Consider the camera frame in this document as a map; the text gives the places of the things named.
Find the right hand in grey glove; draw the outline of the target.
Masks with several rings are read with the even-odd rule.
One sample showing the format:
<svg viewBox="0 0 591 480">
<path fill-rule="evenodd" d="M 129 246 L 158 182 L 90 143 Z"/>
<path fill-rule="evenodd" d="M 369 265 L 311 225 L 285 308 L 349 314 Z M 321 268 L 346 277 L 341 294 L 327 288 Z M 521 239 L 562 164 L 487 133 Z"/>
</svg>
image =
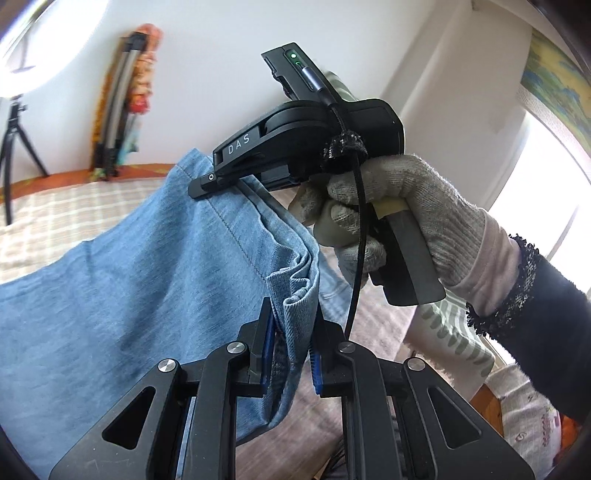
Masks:
<svg viewBox="0 0 591 480">
<path fill-rule="evenodd" d="M 470 304 L 479 316 L 494 313 L 519 275 L 520 249 L 488 212 L 464 199 L 427 162 L 414 155 L 374 158 L 361 167 L 366 198 L 405 200 L 430 250 L 441 283 Z M 327 223 L 346 281 L 356 273 L 360 216 L 353 174 L 329 179 L 327 186 L 304 183 L 288 210 L 304 225 Z"/>
</svg>

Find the right forearm dark sleeve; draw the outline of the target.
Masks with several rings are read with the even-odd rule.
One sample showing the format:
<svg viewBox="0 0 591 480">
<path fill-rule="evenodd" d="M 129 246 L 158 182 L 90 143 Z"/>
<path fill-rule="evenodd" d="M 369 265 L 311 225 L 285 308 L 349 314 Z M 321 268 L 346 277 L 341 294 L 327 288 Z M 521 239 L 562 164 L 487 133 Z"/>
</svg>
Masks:
<svg viewBox="0 0 591 480">
<path fill-rule="evenodd" d="M 535 389 L 583 423 L 590 415 L 590 301 L 531 243 L 479 259 L 468 324 L 498 341 Z"/>
</svg>

